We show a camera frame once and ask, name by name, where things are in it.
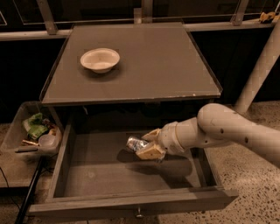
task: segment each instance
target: metal rod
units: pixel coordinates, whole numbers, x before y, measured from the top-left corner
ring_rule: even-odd
[[[279,1],[279,3],[278,3],[277,7],[275,8],[275,12],[277,12],[277,11],[278,11],[279,6],[280,6],[280,1]]]
[[[169,17],[169,19],[177,19],[178,17]],[[223,30],[242,30],[242,29],[259,29],[274,27],[275,22],[269,24],[260,24],[259,21],[244,21],[239,26],[232,26],[229,22],[215,23],[199,23],[199,24],[183,24],[189,32],[203,31],[223,31]],[[49,35],[46,31],[12,31],[0,32],[0,41],[14,40],[32,40],[32,39],[66,39],[71,30],[58,30],[56,35]]]
[[[3,16],[3,14],[2,14],[1,11],[0,11],[0,17],[1,17],[2,20],[3,20],[3,24],[0,24],[0,25],[7,25],[7,22],[6,22],[6,20],[5,20],[5,18],[4,18],[4,16]]]
[[[275,65],[280,55],[280,22],[279,19],[269,36],[269,39],[262,50],[262,53],[255,64],[253,72],[249,76],[244,89],[241,92],[239,99],[235,104],[235,111],[244,114],[256,94],[262,87],[264,81],[268,77],[272,67]]]
[[[235,14],[231,18],[232,25],[241,25],[249,0],[240,0]]]
[[[22,224],[23,221],[24,221],[25,214],[26,214],[27,208],[28,208],[28,206],[29,206],[31,196],[32,196],[32,195],[34,194],[34,192],[35,192],[36,185],[37,185],[37,183],[38,183],[40,174],[41,174],[41,172],[42,172],[42,169],[43,169],[45,163],[46,163],[46,157],[41,157],[40,160],[38,161],[37,168],[36,168],[36,170],[35,170],[35,172],[34,172],[34,174],[33,174],[31,183],[30,183],[30,185],[29,185],[28,193],[27,193],[27,195],[25,196],[24,202],[23,202],[23,204],[21,205],[20,210],[19,210],[19,212],[18,212],[18,215],[17,215],[17,219],[16,219],[16,221],[15,221],[15,224]]]
[[[53,21],[53,14],[51,12],[49,3],[47,2],[47,0],[37,0],[37,4],[44,19],[47,33],[50,35],[56,34],[58,28]]]
[[[142,8],[134,9],[134,24],[139,25],[142,23]]]
[[[144,24],[152,23],[153,0],[142,0],[142,18]]]

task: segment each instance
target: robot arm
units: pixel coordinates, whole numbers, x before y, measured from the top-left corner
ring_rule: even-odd
[[[136,154],[142,159],[162,158],[165,153],[190,157],[191,148],[241,144],[273,164],[280,163],[280,131],[251,122],[232,109],[210,103],[197,117],[166,124],[143,139],[149,147]]]

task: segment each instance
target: glass panel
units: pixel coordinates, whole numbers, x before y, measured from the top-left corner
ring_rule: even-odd
[[[276,6],[275,12],[280,12],[280,1],[279,1],[278,5]]]
[[[40,24],[43,18],[36,0],[13,0],[23,24]],[[56,23],[103,19],[133,19],[141,0],[48,0]]]
[[[13,0],[23,24],[42,24],[36,0]],[[153,0],[155,19],[183,18],[185,22],[230,21],[241,0]],[[80,21],[131,20],[142,0],[48,0],[57,24]],[[276,0],[250,0],[246,14],[274,11]]]
[[[1,11],[0,11],[0,25],[7,25],[6,20]]]
[[[244,20],[257,19],[262,12],[276,11],[279,0],[250,0],[245,11]]]
[[[36,0],[13,0],[17,8],[17,12],[24,25],[43,24],[44,20],[41,16]]]
[[[213,20],[213,17],[224,17],[229,21],[235,13],[239,0],[215,1],[184,1],[184,0],[154,0],[154,18],[200,18],[201,22]]]
[[[246,9],[246,14],[275,11],[278,0],[250,0]]]

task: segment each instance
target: white pole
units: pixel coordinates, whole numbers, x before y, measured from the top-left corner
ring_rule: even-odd
[[[278,19],[258,61],[255,64],[252,74],[249,76],[248,81],[234,106],[236,112],[244,114],[248,110],[279,55],[280,22]]]

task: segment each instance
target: gray table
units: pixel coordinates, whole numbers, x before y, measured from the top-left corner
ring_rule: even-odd
[[[111,48],[109,73],[81,66],[83,53]],[[217,98],[221,87],[181,23],[76,25],[42,97],[48,106]]]

